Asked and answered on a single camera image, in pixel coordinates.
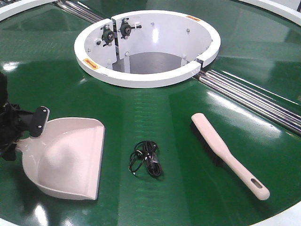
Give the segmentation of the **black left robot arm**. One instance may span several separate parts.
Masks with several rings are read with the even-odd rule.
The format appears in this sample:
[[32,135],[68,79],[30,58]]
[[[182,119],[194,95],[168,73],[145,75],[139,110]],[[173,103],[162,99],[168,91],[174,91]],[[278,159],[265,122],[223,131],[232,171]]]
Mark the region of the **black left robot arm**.
[[0,156],[6,161],[16,160],[16,146],[25,131],[39,137],[48,121],[50,110],[44,106],[34,112],[22,110],[8,101],[8,79],[0,74]]

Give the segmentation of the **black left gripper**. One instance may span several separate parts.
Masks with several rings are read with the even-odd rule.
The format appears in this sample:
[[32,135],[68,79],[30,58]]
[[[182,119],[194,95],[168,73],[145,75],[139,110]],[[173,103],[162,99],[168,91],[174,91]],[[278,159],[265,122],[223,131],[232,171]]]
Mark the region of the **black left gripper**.
[[6,102],[0,107],[0,156],[6,161],[16,160],[16,143],[29,130],[30,136],[42,135],[50,110],[40,106],[36,111],[21,110],[18,104]]

